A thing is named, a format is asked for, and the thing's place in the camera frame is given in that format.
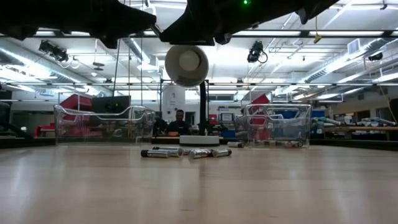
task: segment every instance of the dark shirt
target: dark shirt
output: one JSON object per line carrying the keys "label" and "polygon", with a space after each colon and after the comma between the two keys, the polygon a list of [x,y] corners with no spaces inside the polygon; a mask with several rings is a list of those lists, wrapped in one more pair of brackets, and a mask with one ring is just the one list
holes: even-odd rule
{"label": "dark shirt", "polygon": [[167,132],[178,132],[180,135],[187,135],[191,134],[191,131],[189,130],[190,128],[191,126],[184,121],[172,121],[169,124],[169,128],[167,128]]}

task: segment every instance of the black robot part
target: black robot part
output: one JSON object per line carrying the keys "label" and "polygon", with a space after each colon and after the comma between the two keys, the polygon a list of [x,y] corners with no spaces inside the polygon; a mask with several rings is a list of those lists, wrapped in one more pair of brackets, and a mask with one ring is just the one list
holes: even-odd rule
{"label": "black robot part", "polygon": [[178,45],[214,45],[214,40],[227,44],[234,33],[292,12],[305,24],[336,2],[338,0],[188,0],[185,12],[160,34],[160,40]]}
{"label": "black robot part", "polygon": [[0,0],[0,33],[19,40],[48,28],[64,34],[87,32],[115,49],[118,39],[155,23],[154,15],[118,0]]}

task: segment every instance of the cable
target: cable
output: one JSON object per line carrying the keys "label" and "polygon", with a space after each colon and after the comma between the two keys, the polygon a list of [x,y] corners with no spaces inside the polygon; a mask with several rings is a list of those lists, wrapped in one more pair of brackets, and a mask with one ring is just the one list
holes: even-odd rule
{"label": "cable", "polygon": [[142,86],[142,51],[143,51],[143,49],[142,49],[142,37],[141,37],[141,51],[140,51],[140,58],[141,58],[141,106],[143,106],[143,101],[142,101],[142,97],[143,97],[143,95],[142,95],[142,91],[143,91],[143,86]]}
{"label": "cable", "polygon": [[396,120],[396,117],[394,116],[394,114],[393,114],[393,112],[392,112],[392,109],[391,109],[391,105],[390,105],[390,99],[388,99],[388,98],[387,98],[387,96],[384,94],[384,90],[383,90],[383,88],[382,88],[381,86],[379,86],[379,88],[380,88],[380,90],[381,90],[381,93],[382,93],[382,95],[384,96],[384,98],[385,98],[385,99],[386,99],[386,101],[387,101],[388,108],[389,108],[389,110],[390,110],[390,113],[391,113],[392,119],[394,119],[395,123],[396,123],[396,124],[398,124],[398,123],[397,123],[397,120]]}
{"label": "cable", "polygon": [[260,59],[259,60],[257,60],[258,62],[260,62],[261,64],[264,64],[264,63],[267,63],[268,62],[268,55],[267,55],[267,53],[265,53],[263,50],[262,50],[262,53],[266,56],[266,60],[265,61],[260,61]]}
{"label": "cable", "polygon": [[114,80],[113,80],[113,91],[112,91],[112,97],[114,97],[114,91],[116,89],[116,76],[118,74],[118,63],[119,63],[119,53],[120,53],[120,42],[121,40],[119,40],[119,44],[118,44],[118,54],[116,56],[116,68],[114,71]]}

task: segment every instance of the spotlight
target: spotlight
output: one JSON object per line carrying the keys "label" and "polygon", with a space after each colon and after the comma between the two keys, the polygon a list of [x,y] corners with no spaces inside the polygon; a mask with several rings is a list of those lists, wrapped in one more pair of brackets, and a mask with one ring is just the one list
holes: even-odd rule
{"label": "spotlight", "polygon": [[372,56],[368,57],[368,59],[371,62],[381,60],[381,59],[383,59],[383,53],[380,52],[378,54],[372,55]]}
{"label": "spotlight", "polygon": [[39,51],[49,54],[59,62],[67,62],[69,60],[67,50],[61,49],[56,45],[51,44],[48,40],[42,40],[39,46]]}
{"label": "spotlight", "polygon": [[239,78],[238,80],[236,80],[236,83],[243,83],[243,80],[241,78]]}
{"label": "spotlight", "polygon": [[268,55],[263,51],[264,46],[262,45],[261,41],[255,41],[253,46],[251,47],[248,55],[248,62],[249,63],[254,63],[254,62],[260,62],[259,58],[262,53],[264,53],[267,57],[267,59],[264,62],[260,63],[266,63],[268,61]]}

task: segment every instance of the ductwork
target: ductwork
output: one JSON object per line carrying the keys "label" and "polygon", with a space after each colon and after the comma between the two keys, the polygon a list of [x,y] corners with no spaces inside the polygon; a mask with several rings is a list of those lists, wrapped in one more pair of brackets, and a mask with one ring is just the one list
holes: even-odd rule
{"label": "ductwork", "polygon": [[149,57],[138,46],[138,43],[132,38],[122,38],[123,42],[130,48],[131,52],[137,57],[139,63],[150,63]]}
{"label": "ductwork", "polygon": [[[33,54],[32,52],[23,49],[22,47],[7,41],[6,39],[0,39],[0,52],[15,58],[16,60],[22,61],[28,60],[30,62],[37,63],[48,71],[51,71],[52,75],[57,76],[59,82],[76,82],[76,83],[90,83],[91,80],[73,73],[67,69],[60,67],[58,64],[51,62],[45,58],[40,58],[40,56]],[[111,96],[112,91],[103,86],[93,86],[91,87],[98,91],[101,96]]]}
{"label": "ductwork", "polygon": [[[369,55],[374,54],[380,48],[383,46],[391,43],[396,39],[394,38],[378,38],[376,40],[372,40],[368,42],[367,44],[362,45],[361,49],[359,52],[350,55],[348,52],[343,53],[337,57],[334,57],[332,59],[329,59],[325,65],[323,65],[321,68],[316,68],[311,71],[309,71],[304,78],[298,81],[298,83],[310,83],[317,78],[320,78],[322,76],[325,76],[327,74],[330,74],[338,69],[341,69],[353,62],[355,62],[357,59],[362,58],[362,57],[367,57]],[[287,94],[293,90],[295,90],[297,87],[296,86],[288,86],[288,87],[283,87],[283,88],[278,88],[275,90],[275,95],[284,95]]]}

